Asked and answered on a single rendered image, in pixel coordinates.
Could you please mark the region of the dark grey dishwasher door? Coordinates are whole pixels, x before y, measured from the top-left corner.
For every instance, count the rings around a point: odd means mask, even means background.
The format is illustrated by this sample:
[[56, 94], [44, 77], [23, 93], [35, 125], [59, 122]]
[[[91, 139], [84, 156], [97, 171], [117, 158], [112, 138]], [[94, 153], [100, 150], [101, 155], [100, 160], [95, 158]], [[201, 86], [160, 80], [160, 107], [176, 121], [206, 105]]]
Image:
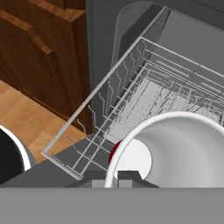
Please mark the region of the dark grey dishwasher door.
[[[87, 139], [81, 140], [75, 145], [71, 145], [59, 152], [56, 158], [60, 159], [66, 165], [73, 167], [75, 163], [77, 165], [74, 169], [81, 173], [89, 162], [91, 157], [93, 161], [88, 165], [87, 169], [83, 173], [84, 175], [87, 171], [106, 171], [109, 167], [109, 153], [113, 148], [113, 144], [109, 141], [105, 141], [101, 148], [97, 150], [98, 144], [101, 142], [101, 138], [97, 137], [94, 143], [89, 146], [85, 152], [85, 156], [80, 160], [81, 153], [88, 147], [89, 141]], [[67, 187], [73, 182], [78, 181], [77, 179], [70, 176], [65, 171], [61, 170], [57, 165], [45, 160], [40, 164], [34, 165], [30, 170], [17, 175], [15, 178], [5, 182], [1, 187]]]

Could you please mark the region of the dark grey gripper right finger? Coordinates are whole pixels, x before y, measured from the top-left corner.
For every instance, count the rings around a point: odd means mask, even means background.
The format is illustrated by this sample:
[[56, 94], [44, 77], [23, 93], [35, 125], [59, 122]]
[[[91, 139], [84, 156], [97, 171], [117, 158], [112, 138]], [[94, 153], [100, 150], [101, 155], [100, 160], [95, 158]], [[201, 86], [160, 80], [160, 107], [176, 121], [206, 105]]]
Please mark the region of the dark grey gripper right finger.
[[158, 188], [157, 185], [143, 180], [138, 171], [119, 171], [119, 188]]

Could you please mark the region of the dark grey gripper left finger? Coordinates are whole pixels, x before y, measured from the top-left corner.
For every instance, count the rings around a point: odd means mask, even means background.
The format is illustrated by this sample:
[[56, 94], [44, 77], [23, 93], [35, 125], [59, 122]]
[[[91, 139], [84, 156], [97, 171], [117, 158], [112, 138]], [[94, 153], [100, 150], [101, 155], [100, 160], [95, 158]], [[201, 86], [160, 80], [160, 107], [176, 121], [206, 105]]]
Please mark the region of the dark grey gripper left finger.
[[105, 178], [105, 171], [87, 171], [82, 180], [73, 182], [67, 188], [103, 188]]

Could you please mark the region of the brown wooden cupboard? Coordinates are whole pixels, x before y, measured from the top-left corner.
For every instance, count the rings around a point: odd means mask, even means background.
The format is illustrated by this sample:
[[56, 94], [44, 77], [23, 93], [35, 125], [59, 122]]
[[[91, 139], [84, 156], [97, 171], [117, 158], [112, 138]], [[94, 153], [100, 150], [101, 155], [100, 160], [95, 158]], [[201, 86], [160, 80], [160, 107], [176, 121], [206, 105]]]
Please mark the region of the brown wooden cupboard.
[[86, 0], [0, 0], [0, 80], [68, 120], [90, 93]]

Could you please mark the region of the grey dishwasher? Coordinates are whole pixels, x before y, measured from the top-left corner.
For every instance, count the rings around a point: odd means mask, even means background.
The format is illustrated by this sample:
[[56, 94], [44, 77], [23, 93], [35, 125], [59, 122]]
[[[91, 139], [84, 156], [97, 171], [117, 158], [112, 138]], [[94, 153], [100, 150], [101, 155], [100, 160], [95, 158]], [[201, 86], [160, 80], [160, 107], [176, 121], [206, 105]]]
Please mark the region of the grey dishwasher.
[[87, 0], [94, 137], [187, 111], [224, 126], [224, 0]]

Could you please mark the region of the black round thing white rim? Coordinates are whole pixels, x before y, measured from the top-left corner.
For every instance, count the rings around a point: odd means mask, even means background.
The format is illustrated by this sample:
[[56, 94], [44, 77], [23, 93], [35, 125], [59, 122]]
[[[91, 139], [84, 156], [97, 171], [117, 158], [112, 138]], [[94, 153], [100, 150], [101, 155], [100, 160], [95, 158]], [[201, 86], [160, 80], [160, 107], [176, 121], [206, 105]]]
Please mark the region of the black round thing white rim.
[[0, 185], [32, 168], [32, 155], [10, 130], [0, 125]]

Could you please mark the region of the white bowl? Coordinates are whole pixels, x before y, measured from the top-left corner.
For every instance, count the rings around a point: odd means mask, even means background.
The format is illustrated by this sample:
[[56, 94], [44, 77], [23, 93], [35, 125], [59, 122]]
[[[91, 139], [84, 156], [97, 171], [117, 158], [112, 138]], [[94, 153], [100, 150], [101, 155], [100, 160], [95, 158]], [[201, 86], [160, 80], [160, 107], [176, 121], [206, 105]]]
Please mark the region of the white bowl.
[[117, 147], [107, 170], [107, 188], [134, 140], [151, 156], [144, 162], [146, 182], [162, 188], [224, 188], [224, 127], [214, 120], [176, 111], [141, 122]]

